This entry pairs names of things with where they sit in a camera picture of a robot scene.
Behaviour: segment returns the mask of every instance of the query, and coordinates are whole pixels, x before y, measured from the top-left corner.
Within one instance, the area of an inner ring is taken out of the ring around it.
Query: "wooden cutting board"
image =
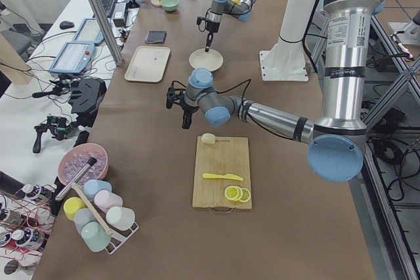
[[[232,173],[243,181],[225,179],[204,179],[203,173]],[[204,144],[201,136],[197,139],[196,170],[192,206],[195,208],[252,209],[252,198],[247,203],[230,201],[224,197],[224,189],[237,185],[251,191],[249,173],[248,138],[216,137],[215,144]]]

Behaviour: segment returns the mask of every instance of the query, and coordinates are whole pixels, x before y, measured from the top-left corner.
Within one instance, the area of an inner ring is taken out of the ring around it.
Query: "black box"
[[[112,13],[112,21],[117,28],[125,26],[129,11],[126,3],[116,3],[114,12]]]

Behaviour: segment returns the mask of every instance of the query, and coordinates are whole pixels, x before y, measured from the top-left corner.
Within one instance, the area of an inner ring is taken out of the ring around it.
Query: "white tray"
[[[170,52],[168,47],[137,47],[125,72],[125,80],[153,83],[161,81]]]

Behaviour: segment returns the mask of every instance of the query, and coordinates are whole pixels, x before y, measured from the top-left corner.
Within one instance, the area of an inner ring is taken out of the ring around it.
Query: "white plate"
[[[205,52],[198,49],[190,55],[190,65],[193,68],[205,68],[209,71],[218,70],[223,64],[223,56],[217,50]]]
[[[170,52],[167,47],[137,47],[125,72],[125,80],[153,83],[161,81]]]

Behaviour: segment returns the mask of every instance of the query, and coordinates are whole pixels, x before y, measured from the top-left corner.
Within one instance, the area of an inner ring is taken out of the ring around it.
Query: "green bowl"
[[[165,11],[171,12],[178,8],[179,0],[162,0],[161,4]]]

